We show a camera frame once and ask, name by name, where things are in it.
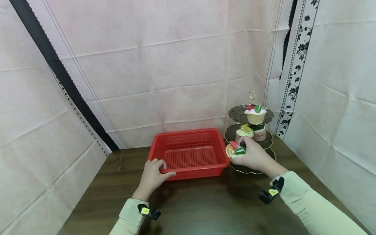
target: brown tabletop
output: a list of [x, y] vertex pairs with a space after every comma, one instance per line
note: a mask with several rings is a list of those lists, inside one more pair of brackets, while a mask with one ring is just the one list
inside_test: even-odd
[[[138, 186], [149, 149], [113, 152], [59, 235], [108, 234]], [[360, 224], [279, 138], [272, 149], [279, 163]], [[140, 234], [308, 234], [279, 197], [268, 206], [258, 199], [269, 181], [264, 174], [242, 174], [226, 168], [219, 177], [166, 182], [149, 200], [150, 208], [158, 208], [162, 215], [158, 221], [146, 218]]]

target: sleeve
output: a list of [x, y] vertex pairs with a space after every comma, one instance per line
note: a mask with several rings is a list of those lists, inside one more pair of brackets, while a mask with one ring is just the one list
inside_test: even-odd
[[145, 204], [149, 207], [148, 202], [140, 201], [137, 199], [128, 199], [125, 202], [121, 212], [119, 214], [119, 219], [115, 226], [112, 228], [110, 235], [137, 235], [139, 229], [144, 222], [145, 215], [138, 211], [137, 206], [139, 204]]
[[295, 172], [289, 171], [281, 176], [285, 180], [280, 193], [282, 200], [311, 235], [366, 235], [354, 221], [314, 191]]

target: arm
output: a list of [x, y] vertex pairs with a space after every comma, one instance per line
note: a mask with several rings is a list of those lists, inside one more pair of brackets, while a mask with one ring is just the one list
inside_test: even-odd
[[240, 158], [231, 161], [238, 165], [260, 170], [269, 176], [272, 182], [282, 176], [285, 179], [280, 193], [285, 204], [303, 222], [312, 235], [356, 234], [366, 235], [354, 221], [336, 208], [332, 203], [314, 191], [304, 180], [293, 171], [288, 171], [272, 160], [262, 147], [250, 138], [242, 137], [247, 152]]
[[138, 211], [139, 204], [145, 204], [149, 207], [150, 195], [168, 178], [176, 175], [175, 172], [161, 174], [159, 169], [166, 169], [166, 163], [163, 160], [153, 159], [147, 161], [140, 184], [133, 193], [132, 198], [128, 199], [119, 214], [119, 219], [112, 228], [110, 235], [137, 235], [145, 219], [145, 215]]

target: cake stand tier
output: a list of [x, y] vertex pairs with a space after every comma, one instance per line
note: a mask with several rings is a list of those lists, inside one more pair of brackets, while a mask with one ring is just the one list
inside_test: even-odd
[[264, 117], [264, 122], [260, 125], [250, 124], [247, 119], [247, 115], [244, 113], [244, 111], [247, 109], [247, 105], [238, 105], [233, 107], [228, 115], [229, 117], [234, 120], [237, 123], [245, 124], [245, 125], [253, 125], [253, 126], [260, 126], [267, 124], [273, 120], [274, 113], [270, 109], [265, 109], [266, 114]]

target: toy cupcake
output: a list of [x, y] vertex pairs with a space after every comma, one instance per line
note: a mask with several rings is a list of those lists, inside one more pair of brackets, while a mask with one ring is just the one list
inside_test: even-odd
[[226, 153], [229, 158], [238, 158], [246, 153], [246, 145], [244, 142], [238, 144], [237, 142], [230, 141], [226, 147]]
[[244, 113], [250, 124], [260, 125], [264, 122], [266, 109], [261, 105], [248, 105]]
[[254, 136], [253, 136], [254, 141], [260, 142], [260, 141], [265, 140], [265, 138], [266, 138], [266, 127], [264, 126], [264, 128], [262, 128], [260, 130], [255, 130], [253, 132], [253, 134], [254, 134]]
[[236, 131], [235, 142], [238, 142], [240, 137], [243, 137], [243, 136], [248, 136], [249, 138], [252, 139], [253, 138], [253, 129], [250, 128], [247, 125], [242, 125], [241, 128]]

